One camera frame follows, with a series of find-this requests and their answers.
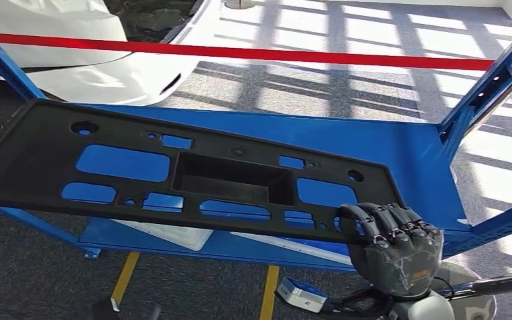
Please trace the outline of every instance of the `mounting hole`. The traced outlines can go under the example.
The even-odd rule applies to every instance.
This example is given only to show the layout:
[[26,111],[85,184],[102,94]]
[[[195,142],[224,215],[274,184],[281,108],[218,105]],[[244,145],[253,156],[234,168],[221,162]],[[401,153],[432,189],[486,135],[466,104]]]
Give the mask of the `mounting hole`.
[[99,126],[90,121],[78,121],[69,128],[78,135],[90,135],[99,130]]
[[364,175],[360,171],[348,170],[348,179],[354,182],[364,181]]

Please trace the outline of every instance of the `rectangular cutout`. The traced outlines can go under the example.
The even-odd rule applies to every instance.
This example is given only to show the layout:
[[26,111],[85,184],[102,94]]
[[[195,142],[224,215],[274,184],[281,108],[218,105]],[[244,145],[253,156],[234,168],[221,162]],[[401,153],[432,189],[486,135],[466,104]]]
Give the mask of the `rectangular cutout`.
[[290,170],[194,153],[179,154],[173,188],[234,201],[294,204]]
[[142,209],[167,212],[181,212],[183,197],[150,192],[142,204]]
[[279,156],[279,165],[293,169],[303,169],[305,162],[298,158],[292,158],[285,155]]
[[162,182],[168,176],[169,158],[144,151],[89,145],[83,150],[75,166],[87,173]]
[[266,208],[242,203],[207,200],[199,206],[199,210],[204,215],[221,218],[270,220],[270,212]]
[[297,193],[302,202],[338,208],[344,203],[357,203],[356,193],[348,185],[306,178],[297,180]]
[[308,212],[286,210],[284,211],[285,223],[291,227],[314,229],[313,216]]
[[66,200],[107,204],[113,202],[117,191],[106,185],[72,182],[65,185],[61,196]]
[[174,135],[163,135],[162,145],[178,149],[191,149],[192,139],[176,137]]

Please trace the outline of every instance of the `blue metal frame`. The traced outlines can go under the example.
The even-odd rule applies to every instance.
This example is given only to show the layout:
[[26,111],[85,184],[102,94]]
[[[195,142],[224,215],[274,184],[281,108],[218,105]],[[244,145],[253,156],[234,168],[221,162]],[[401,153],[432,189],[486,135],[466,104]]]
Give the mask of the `blue metal frame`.
[[[29,78],[12,62],[5,52],[0,48],[0,75],[13,86],[15,90],[25,99],[42,98],[42,92],[29,80]],[[474,127],[478,126],[479,121],[489,114],[498,106],[500,100],[510,92],[512,88],[512,46],[504,52],[504,54],[490,67],[476,85],[464,96],[458,105],[444,118],[439,124],[417,124],[417,123],[393,123],[387,121],[364,121],[364,120],[342,120],[342,119],[326,119],[313,117],[281,117],[274,115],[255,115],[249,113],[220,113],[207,111],[187,111],[176,109],[163,109],[151,107],[129,107],[116,105],[90,105],[90,107],[108,109],[132,115],[141,115],[144,117],[152,117],[155,119],[166,119],[202,127],[210,127],[245,135],[262,137],[264,139],[273,139],[280,142],[292,143],[302,147],[313,149],[321,149],[322,151],[335,152],[348,156],[358,156],[370,161],[378,161],[387,164],[394,174],[394,178],[398,187],[404,193],[406,201],[416,202],[415,207],[422,207],[423,211],[430,211],[430,206],[435,206],[432,202],[438,197],[434,197],[432,193],[423,193],[424,187],[430,186],[429,182],[419,176],[432,174],[435,168],[439,171],[439,177],[442,182],[434,182],[435,188],[442,191],[444,196],[450,197],[454,202],[452,206],[460,205],[456,188],[452,183],[448,166],[454,154],[458,150],[462,138],[466,132],[470,132]],[[289,134],[281,134],[279,131],[272,129],[263,132],[259,128],[281,128],[281,130],[289,131]],[[332,140],[336,135],[347,132],[350,127],[357,132],[367,130],[365,136],[370,135],[372,139],[382,136],[386,139],[383,143],[391,149],[394,158],[384,158],[380,156],[380,151],[372,150],[376,148],[360,147],[364,144],[345,144],[337,145]],[[313,139],[314,135],[322,135],[324,140]],[[421,153],[430,153],[430,157],[423,157]],[[434,161],[435,163],[423,164],[420,161]],[[423,199],[422,195],[430,195],[431,199]],[[458,217],[463,216],[461,205],[454,207],[454,210],[445,214],[448,222],[438,220],[439,224],[447,226],[447,235],[445,238],[445,256],[451,256],[470,250],[484,243],[494,241],[512,233],[512,209],[489,219],[476,226],[466,226],[458,222]],[[322,269],[332,269],[341,271],[351,271],[348,266],[332,265],[320,260],[306,260],[297,256],[297,253],[284,255],[283,253],[274,253],[274,258],[268,258],[266,254],[270,252],[270,248],[258,249],[260,256],[249,259],[242,256],[234,247],[230,246],[230,242],[239,241],[232,240],[230,234],[223,231],[216,231],[218,236],[213,238],[212,246],[199,251],[189,252],[178,248],[166,241],[149,237],[147,235],[139,235],[138,231],[121,226],[115,222],[106,219],[91,219],[81,238],[76,238],[65,231],[54,227],[45,221],[42,221],[25,211],[12,208],[0,207],[0,213],[6,214],[17,221],[28,224],[46,234],[57,237],[70,245],[74,245],[86,251],[86,256],[97,257],[100,248],[122,249],[122,250],[139,250],[155,253],[182,254],[200,257],[215,257],[220,259],[236,259],[244,261],[255,261],[264,263],[278,263],[284,265],[300,265],[306,267],[319,267]],[[429,215],[432,219],[444,219],[442,214]],[[224,250],[216,250],[219,246],[226,246]]]
[[25,100],[45,98],[44,94],[0,47],[0,76]]

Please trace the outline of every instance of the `cable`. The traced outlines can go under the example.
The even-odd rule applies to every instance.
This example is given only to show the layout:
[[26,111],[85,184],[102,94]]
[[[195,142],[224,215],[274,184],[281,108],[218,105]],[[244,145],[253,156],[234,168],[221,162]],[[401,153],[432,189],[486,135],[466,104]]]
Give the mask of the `cable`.
[[443,279],[443,278],[441,278],[441,277],[433,277],[433,278],[434,278],[434,279],[438,279],[438,280],[440,280],[440,281],[442,281],[442,282],[446,283],[446,284],[447,284],[447,286],[449,287],[449,289],[450,289],[450,290],[451,290],[451,292],[452,292],[452,295],[451,295],[451,297],[449,298],[449,301],[450,301],[450,300],[452,300],[452,299],[454,299],[454,288],[453,288],[453,286],[452,286],[448,281],[444,280],[444,279]]

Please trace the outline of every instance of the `black plastic panel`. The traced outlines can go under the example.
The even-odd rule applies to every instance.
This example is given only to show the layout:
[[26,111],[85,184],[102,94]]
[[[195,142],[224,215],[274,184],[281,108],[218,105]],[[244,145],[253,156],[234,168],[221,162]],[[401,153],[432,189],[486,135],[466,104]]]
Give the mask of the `black plastic panel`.
[[[128,179],[120,175],[85,172],[84,167],[78,167],[78,170],[76,163],[91,145],[127,149],[132,153],[148,152],[153,158],[169,158],[169,172],[156,179]],[[280,165],[280,156],[304,165],[300,169]],[[118,165],[119,160],[124,159],[103,161]],[[351,187],[359,202],[403,205],[384,165],[48,100],[34,101],[23,107],[0,135],[2,206],[347,241],[334,224],[338,214],[336,207],[300,200],[299,178]],[[64,187],[74,182],[108,186],[116,190],[116,196],[112,202],[110,199],[81,202],[62,198]],[[183,198],[181,210],[142,209],[151,193]],[[207,200],[254,205],[267,210],[269,216],[264,220],[243,220],[208,215],[200,210],[200,205]],[[288,225],[284,216],[286,210],[310,213],[315,228]]]

